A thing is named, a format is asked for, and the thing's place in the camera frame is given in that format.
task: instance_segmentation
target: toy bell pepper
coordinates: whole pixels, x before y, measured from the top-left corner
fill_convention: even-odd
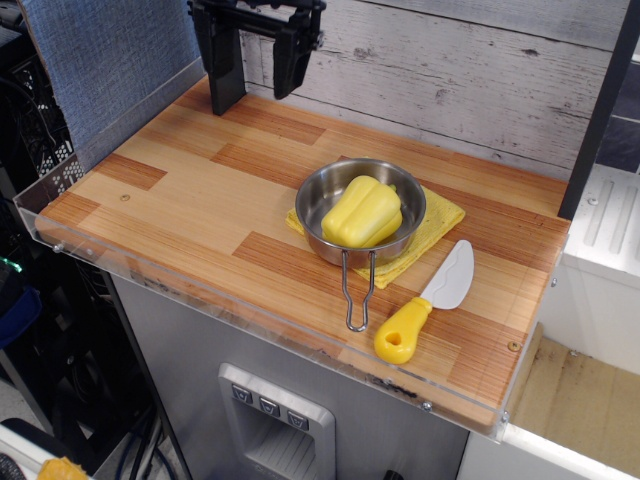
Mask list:
[[[322,219],[322,233],[347,248],[370,248],[402,224],[400,197],[389,185],[361,175],[347,186],[338,203]]]

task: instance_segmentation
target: blue fabric panel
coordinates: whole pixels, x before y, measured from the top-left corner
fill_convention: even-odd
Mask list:
[[[21,0],[85,171],[203,77],[185,0]]]
[[[38,318],[41,311],[40,294],[33,287],[25,288],[16,303],[0,317],[0,348],[18,338]]]

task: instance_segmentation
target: water dispenser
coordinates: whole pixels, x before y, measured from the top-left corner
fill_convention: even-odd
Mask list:
[[[335,418],[326,408],[228,363],[218,373],[240,458],[266,478],[334,480]]]

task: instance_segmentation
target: wire handle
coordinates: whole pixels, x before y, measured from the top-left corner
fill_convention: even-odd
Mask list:
[[[347,263],[349,260],[349,252],[347,250],[342,250],[342,293],[344,297],[347,299],[347,327],[352,332],[364,332],[367,329],[367,325],[369,324],[369,299],[373,295],[373,291],[375,290],[375,271],[376,271],[376,252],[371,250],[369,252],[369,291],[367,292],[367,296],[364,297],[362,301],[362,325],[356,327],[351,322],[351,317],[353,313],[353,299],[349,294],[349,289],[347,288]]]

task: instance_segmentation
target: wooden countertop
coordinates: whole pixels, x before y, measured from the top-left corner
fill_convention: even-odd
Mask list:
[[[315,255],[284,222],[303,180],[345,157],[395,163],[466,211],[394,283],[376,289],[363,333],[345,326],[340,267]],[[569,222],[556,217],[565,188],[558,180],[253,96],[216,117],[203,80],[42,212],[99,242],[81,242],[47,222],[39,228],[69,250],[90,251],[107,270],[127,262],[144,276],[144,262],[131,258],[149,260],[167,273],[159,278],[154,271],[148,281],[222,305],[364,372],[380,388],[409,401],[429,400],[434,412],[490,432],[521,354],[509,344],[527,341],[567,235]],[[434,310],[418,352],[401,369],[379,361],[372,341],[378,326],[422,291],[463,238],[474,247],[476,269],[462,305]],[[131,258],[122,260],[104,245]],[[355,274],[349,282],[358,304],[368,282]],[[354,323],[359,318],[356,305]]]

